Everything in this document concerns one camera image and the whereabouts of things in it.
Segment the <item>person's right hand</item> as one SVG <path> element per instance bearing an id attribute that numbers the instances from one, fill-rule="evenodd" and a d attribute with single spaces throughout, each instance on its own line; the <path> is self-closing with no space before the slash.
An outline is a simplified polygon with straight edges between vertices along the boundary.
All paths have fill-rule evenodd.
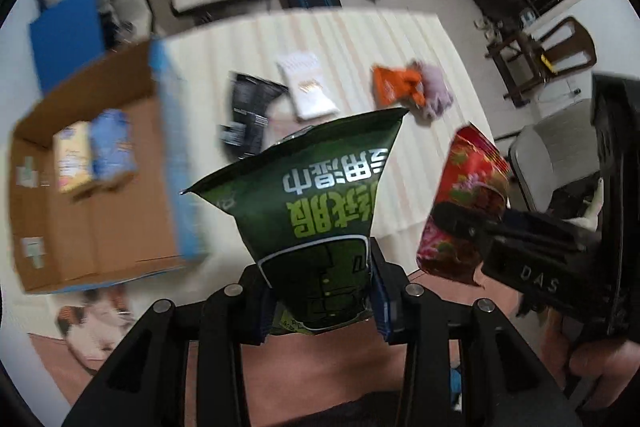
<path id="1" fill-rule="evenodd" d="M 639 345 L 629 340 L 584 343 L 570 351 L 570 340 L 563 332 L 563 317 L 555 310 L 548 315 L 540 357 L 561 388 L 566 387 L 565 366 L 573 375 L 596 382 L 585 403 L 587 410 L 612 405 L 639 369 Z"/>

